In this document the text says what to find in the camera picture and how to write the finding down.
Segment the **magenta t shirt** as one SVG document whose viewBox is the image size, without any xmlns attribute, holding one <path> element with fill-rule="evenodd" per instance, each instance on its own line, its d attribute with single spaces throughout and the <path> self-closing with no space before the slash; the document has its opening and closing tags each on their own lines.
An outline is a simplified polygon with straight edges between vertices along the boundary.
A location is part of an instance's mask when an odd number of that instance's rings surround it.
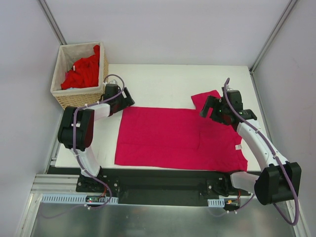
<svg viewBox="0 0 316 237">
<path fill-rule="evenodd" d="M 246 171 L 238 149 L 241 137 L 231 126 L 202 118 L 213 90 L 191 96 L 194 109 L 129 107 L 120 122 L 115 164 L 219 172 Z"/>
</svg>

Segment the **wicker laundry basket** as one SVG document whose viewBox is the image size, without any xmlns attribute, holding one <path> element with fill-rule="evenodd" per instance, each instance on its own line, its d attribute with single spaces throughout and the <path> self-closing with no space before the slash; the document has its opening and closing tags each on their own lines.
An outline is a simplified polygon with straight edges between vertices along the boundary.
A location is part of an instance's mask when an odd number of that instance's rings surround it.
<svg viewBox="0 0 316 237">
<path fill-rule="evenodd" d="M 95 87 L 63 90 L 61 84 L 65 81 L 68 71 L 73 68 L 74 63 L 79 59 L 92 56 L 94 54 L 94 46 L 98 46 L 100 52 L 98 56 L 97 85 Z M 109 72 L 108 65 L 104 44 L 101 41 L 61 45 L 57 55 L 50 92 L 63 109 L 67 106 L 80 107 L 94 103 L 104 93 L 104 79 Z"/>
</svg>

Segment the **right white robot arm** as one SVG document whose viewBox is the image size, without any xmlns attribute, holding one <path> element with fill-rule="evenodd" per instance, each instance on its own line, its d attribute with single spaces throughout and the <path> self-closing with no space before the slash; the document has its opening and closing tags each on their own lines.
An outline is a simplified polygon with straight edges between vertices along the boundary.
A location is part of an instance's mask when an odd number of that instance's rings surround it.
<svg viewBox="0 0 316 237">
<path fill-rule="evenodd" d="M 302 173 L 300 165 L 289 162 L 261 132 L 254 112 L 243 108 L 238 90 L 225 91 L 221 98 L 209 95 L 200 116 L 231 126 L 259 163 L 259 175 L 245 171 L 231 172 L 230 178 L 222 182 L 226 194 L 233 195 L 242 189 L 255 194 L 262 205 L 298 199 Z"/>
</svg>

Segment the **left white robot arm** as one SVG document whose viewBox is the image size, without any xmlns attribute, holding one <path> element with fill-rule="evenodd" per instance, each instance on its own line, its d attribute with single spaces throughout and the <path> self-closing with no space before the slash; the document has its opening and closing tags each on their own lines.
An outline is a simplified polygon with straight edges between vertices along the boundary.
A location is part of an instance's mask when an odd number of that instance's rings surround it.
<svg viewBox="0 0 316 237">
<path fill-rule="evenodd" d="M 98 176 L 101 166 L 91 147 L 94 122 L 108 118 L 134 104 L 127 87 L 120 88 L 117 84 L 107 84 L 100 102 L 83 106 L 81 109 L 72 106 L 64 109 L 57 135 L 58 141 L 74 155 L 81 174 L 89 177 L 87 186 L 93 192 L 101 191 L 105 182 Z"/>
</svg>

